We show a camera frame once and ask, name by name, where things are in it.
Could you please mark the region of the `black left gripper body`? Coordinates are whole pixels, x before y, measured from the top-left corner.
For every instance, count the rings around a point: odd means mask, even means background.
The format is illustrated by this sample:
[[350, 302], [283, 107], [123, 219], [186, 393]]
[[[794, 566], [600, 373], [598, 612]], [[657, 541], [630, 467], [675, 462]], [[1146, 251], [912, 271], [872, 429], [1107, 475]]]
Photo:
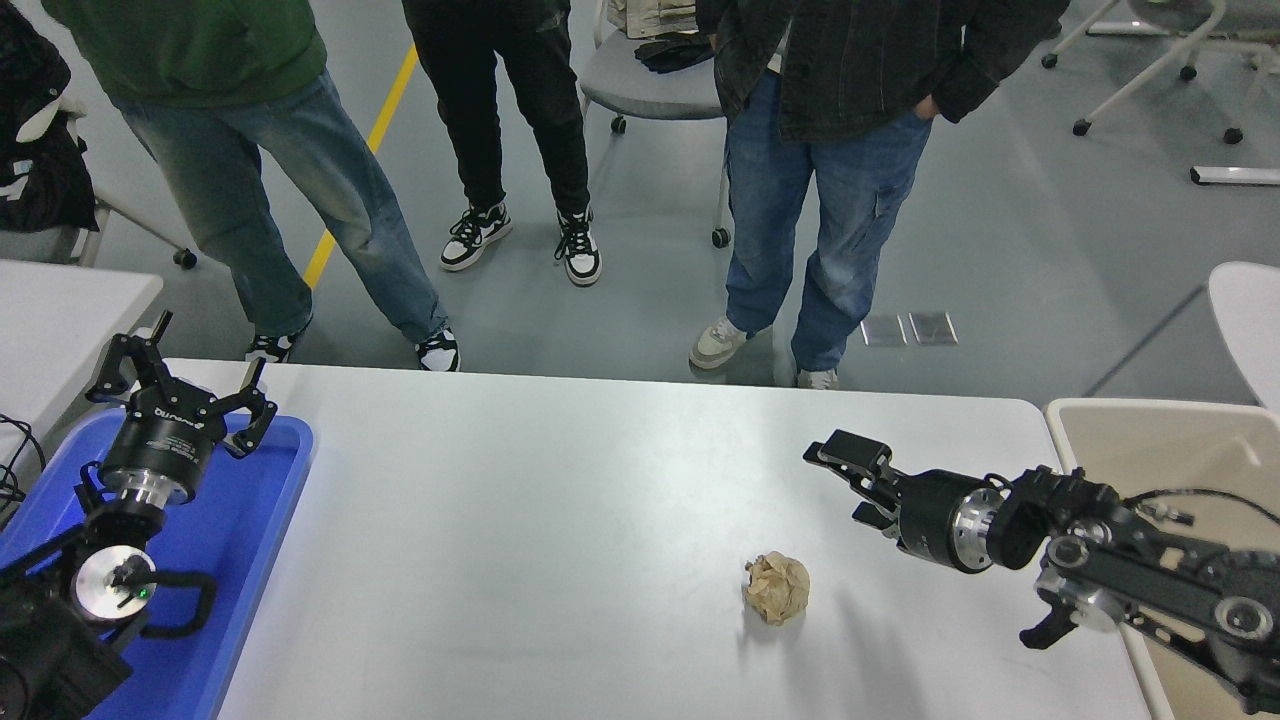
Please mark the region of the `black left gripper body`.
[[101, 462], [100, 482], [120, 491], [143, 471], [174, 480], [183, 491], [200, 489], [215, 445], [227, 424], [210, 413], [200, 415], [215, 396], [197, 386], [174, 392], [159, 387], [137, 389], [125, 404], [125, 418]]

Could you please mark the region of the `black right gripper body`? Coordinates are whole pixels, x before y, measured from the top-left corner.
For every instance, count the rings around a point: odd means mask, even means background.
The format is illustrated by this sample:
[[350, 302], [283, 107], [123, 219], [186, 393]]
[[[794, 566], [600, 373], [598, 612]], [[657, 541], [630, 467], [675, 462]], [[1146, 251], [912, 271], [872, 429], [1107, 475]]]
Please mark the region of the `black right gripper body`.
[[899, 482], [899, 548], [957, 571], [975, 574], [955, 550], [955, 515], [977, 479], [954, 471], [929, 470]]

